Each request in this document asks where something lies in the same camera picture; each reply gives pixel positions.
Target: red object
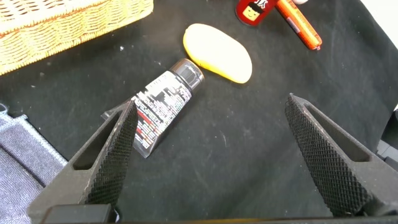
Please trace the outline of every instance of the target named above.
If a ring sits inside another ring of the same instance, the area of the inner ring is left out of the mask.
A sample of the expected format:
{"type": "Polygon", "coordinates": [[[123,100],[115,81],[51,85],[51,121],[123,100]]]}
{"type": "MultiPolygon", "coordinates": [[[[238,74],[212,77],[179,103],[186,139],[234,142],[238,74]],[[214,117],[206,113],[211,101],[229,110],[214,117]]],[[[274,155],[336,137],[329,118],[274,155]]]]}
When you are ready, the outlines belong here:
{"type": "Polygon", "coordinates": [[[279,0],[276,9],[285,18],[301,41],[311,50],[320,50],[322,39],[292,0],[279,0]]]}
{"type": "Polygon", "coordinates": [[[240,0],[236,16],[245,24],[257,26],[273,9],[278,0],[240,0]]]}

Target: yellow sponge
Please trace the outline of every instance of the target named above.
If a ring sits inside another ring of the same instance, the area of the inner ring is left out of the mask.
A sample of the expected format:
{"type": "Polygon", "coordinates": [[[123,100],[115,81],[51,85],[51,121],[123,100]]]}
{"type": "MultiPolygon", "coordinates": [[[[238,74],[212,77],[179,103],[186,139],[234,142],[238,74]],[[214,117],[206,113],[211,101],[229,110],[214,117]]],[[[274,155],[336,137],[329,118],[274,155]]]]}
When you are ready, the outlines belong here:
{"type": "Polygon", "coordinates": [[[192,24],[185,31],[183,44],[197,65],[237,83],[250,79],[252,65],[247,50],[222,31],[192,24]]]}

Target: tube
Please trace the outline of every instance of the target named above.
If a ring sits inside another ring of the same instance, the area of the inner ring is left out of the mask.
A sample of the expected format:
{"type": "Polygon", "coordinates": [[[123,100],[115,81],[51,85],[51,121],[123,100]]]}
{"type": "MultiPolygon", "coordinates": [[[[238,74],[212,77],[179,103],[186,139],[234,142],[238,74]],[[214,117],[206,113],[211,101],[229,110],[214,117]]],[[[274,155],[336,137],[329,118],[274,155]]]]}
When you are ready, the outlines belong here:
{"type": "MultiPolygon", "coordinates": [[[[152,153],[164,131],[198,91],[204,79],[200,69],[184,58],[130,99],[134,100],[138,112],[133,147],[144,158],[152,153]]],[[[101,117],[108,118],[112,110],[101,117]]]]}
{"type": "Polygon", "coordinates": [[[311,50],[321,49],[322,39],[292,0],[279,0],[276,4],[276,9],[300,37],[305,46],[311,50]]]}

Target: tube label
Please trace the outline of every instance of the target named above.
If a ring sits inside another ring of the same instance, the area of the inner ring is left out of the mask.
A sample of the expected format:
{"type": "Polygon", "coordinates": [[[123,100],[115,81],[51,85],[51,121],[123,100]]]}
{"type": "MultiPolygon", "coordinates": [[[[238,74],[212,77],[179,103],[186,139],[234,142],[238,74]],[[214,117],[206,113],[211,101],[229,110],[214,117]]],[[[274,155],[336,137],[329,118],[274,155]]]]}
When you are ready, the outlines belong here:
{"type": "Polygon", "coordinates": [[[138,125],[134,148],[149,156],[158,137],[192,97],[190,90],[167,71],[132,98],[137,106],[138,125]]]}

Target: black cloth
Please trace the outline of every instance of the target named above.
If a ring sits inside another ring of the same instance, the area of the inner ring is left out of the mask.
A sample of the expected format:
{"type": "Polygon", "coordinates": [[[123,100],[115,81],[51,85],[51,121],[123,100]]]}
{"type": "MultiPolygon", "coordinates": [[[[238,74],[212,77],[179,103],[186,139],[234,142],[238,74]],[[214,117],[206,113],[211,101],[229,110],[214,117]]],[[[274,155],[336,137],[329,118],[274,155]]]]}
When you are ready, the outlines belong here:
{"type": "Polygon", "coordinates": [[[284,117],[305,98],[375,150],[398,103],[398,53],[359,0],[299,6],[323,39],[306,49],[276,10],[257,28],[237,1],[158,0],[141,21],[0,77],[1,102],[67,159],[122,103],[180,58],[185,29],[204,23],[248,50],[243,85],[203,69],[202,89],[148,158],[134,151],[119,199],[124,220],[320,217],[323,203],[284,117]]]}
{"type": "Polygon", "coordinates": [[[390,146],[398,149],[398,111],[395,111],[381,136],[381,139],[388,143],[390,146]]]}

